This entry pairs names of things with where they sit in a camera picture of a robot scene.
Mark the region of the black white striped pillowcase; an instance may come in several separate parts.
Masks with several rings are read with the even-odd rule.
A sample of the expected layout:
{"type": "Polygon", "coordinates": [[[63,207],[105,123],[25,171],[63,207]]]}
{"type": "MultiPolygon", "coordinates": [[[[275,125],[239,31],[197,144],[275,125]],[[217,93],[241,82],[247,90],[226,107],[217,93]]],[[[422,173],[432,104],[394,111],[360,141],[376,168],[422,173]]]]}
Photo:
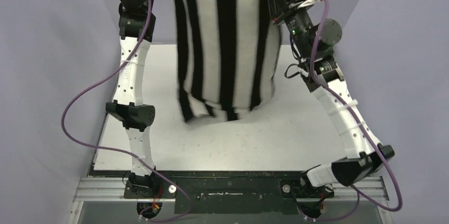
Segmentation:
{"type": "Polygon", "coordinates": [[[184,122],[244,118],[275,94],[282,44],[268,0],[174,0],[184,122]]]}

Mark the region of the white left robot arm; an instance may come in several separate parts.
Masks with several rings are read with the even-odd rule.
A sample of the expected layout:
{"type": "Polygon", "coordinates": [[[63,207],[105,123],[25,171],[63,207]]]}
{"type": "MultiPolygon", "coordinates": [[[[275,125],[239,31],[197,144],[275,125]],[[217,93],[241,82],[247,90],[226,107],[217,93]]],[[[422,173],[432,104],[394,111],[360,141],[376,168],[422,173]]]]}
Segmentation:
{"type": "Polygon", "coordinates": [[[155,107],[144,104],[143,73],[152,42],[156,17],[153,0],[119,0],[120,72],[112,101],[106,111],[122,122],[134,155],[129,179],[138,183],[138,191],[150,198],[158,192],[152,179],[155,164],[151,156],[149,130],[155,119],[155,107]]]}

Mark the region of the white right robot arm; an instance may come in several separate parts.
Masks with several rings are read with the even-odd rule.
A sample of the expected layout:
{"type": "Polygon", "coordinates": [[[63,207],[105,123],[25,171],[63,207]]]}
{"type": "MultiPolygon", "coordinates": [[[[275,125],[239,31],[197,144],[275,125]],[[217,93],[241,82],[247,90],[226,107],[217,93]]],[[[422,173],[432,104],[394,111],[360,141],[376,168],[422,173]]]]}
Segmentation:
{"type": "Polygon", "coordinates": [[[342,28],[327,16],[318,24],[312,23],[308,8],[321,0],[267,1],[273,23],[285,24],[290,33],[298,74],[326,111],[345,151],[344,158],[307,170],[299,183],[300,191],[313,196],[328,184],[351,186],[378,171],[394,156],[394,150],[368,129],[335,61],[334,46],[342,38],[342,28]]]}

